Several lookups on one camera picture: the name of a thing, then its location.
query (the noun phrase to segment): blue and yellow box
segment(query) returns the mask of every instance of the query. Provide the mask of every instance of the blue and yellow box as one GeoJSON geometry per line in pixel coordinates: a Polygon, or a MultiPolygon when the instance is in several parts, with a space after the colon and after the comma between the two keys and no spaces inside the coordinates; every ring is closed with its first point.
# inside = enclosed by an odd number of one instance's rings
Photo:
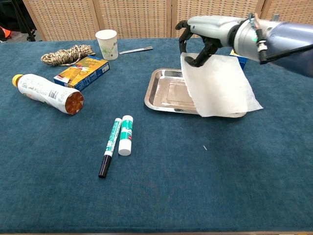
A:
{"type": "Polygon", "coordinates": [[[240,56],[240,55],[238,55],[238,54],[236,54],[236,53],[234,52],[234,49],[231,50],[231,52],[230,52],[229,55],[236,56],[236,57],[238,58],[238,61],[239,61],[239,64],[240,64],[242,70],[244,70],[245,65],[246,65],[246,61],[247,61],[248,59],[245,58],[245,57],[242,57],[242,56],[240,56]]]}
{"type": "Polygon", "coordinates": [[[81,91],[109,69],[107,60],[88,55],[55,76],[54,82],[81,91]]]}

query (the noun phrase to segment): stainless steel tray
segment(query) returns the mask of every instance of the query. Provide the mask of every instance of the stainless steel tray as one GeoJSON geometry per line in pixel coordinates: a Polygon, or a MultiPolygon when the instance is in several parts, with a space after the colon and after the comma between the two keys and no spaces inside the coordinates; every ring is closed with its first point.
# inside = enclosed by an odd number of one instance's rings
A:
{"type": "Polygon", "coordinates": [[[185,114],[198,114],[181,70],[155,70],[145,96],[145,104],[154,110],[185,114]]]}

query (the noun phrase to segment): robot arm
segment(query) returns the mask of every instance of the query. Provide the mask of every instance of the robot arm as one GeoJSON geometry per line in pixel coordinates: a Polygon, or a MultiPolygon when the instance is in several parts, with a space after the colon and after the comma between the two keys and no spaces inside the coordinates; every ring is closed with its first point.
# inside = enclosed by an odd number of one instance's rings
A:
{"type": "Polygon", "coordinates": [[[313,25],[227,16],[195,16],[181,21],[185,28],[179,38],[180,52],[186,41],[199,35],[204,48],[196,59],[186,57],[191,66],[200,67],[218,48],[233,47],[235,52],[260,64],[272,63],[290,71],[313,77],[313,25]]]}

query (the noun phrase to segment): white paper cup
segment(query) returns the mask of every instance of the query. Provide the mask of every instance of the white paper cup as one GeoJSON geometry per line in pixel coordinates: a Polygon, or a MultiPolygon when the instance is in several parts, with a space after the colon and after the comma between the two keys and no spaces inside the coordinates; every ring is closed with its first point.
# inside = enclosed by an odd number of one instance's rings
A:
{"type": "Polygon", "coordinates": [[[112,29],[105,29],[96,32],[103,59],[115,60],[118,57],[117,52],[117,32],[112,29]]]}

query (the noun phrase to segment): glue stick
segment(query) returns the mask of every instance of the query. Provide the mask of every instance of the glue stick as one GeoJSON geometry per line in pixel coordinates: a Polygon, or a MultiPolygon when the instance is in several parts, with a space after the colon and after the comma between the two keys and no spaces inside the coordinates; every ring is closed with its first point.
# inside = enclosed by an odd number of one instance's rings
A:
{"type": "Polygon", "coordinates": [[[122,119],[121,137],[119,139],[118,154],[128,156],[132,152],[133,117],[125,115],[122,119]]]}
{"type": "Polygon", "coordinates": [[[83,108],[84,97],[74,88],[63,87],[34,74],[17,74],[12,83],[27,97],[49,104],[63,113],[76,114],[83,108]]]}

